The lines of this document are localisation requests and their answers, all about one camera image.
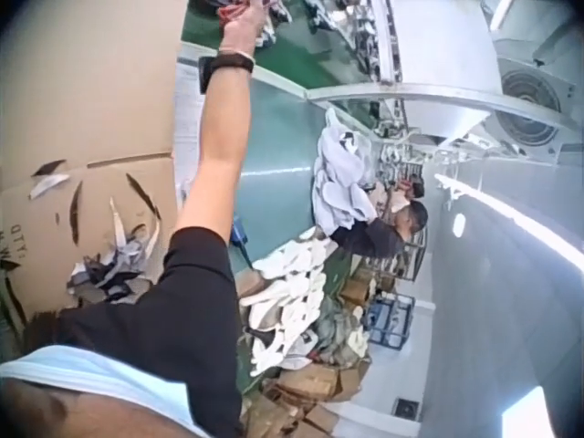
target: black shirt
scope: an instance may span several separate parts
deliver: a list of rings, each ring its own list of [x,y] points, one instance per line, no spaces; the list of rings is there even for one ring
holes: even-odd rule
[[[352,254],[365,257],[394,257],[404,247],[395,228],[379,218],[370,224],[356,222],[350,230],[340,226],[330,238]]]
[[[135,305],[63,310],[59,332],[58,343],[186,383],[194,421],[213,437],[239,436],[239,306],[227,247],[214,232],[179,230],[158,284]]]

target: black wristband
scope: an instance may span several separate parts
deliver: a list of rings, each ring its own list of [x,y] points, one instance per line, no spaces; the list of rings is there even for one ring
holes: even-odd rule
[[[216,57],[200,57],[199,87],[201,94],[207,92],[213,73],[223,67],[243,68],[251,74],[254,71],[254,61],[239,53],[220,53]]]

